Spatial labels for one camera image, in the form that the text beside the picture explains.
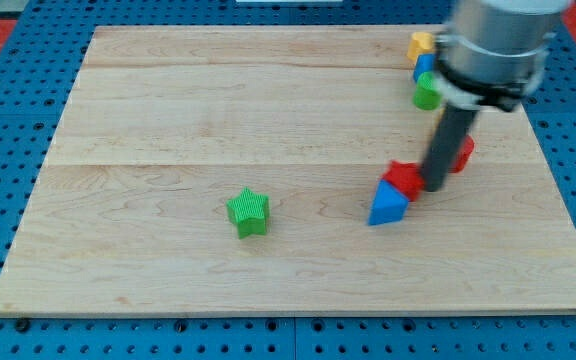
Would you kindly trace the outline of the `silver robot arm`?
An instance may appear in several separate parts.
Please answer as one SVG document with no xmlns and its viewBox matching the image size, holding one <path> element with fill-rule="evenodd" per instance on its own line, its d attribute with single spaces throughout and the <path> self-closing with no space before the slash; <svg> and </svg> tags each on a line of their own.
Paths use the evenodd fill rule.
<svg viewBox="0 0 576 360">
<path fill-rule="evenodd" d="M 540 85 L 548 45 L 570 0 L 459 0 L 435 36 L 434 76 L 446 102 L 511 112 Z"/>
</svg>

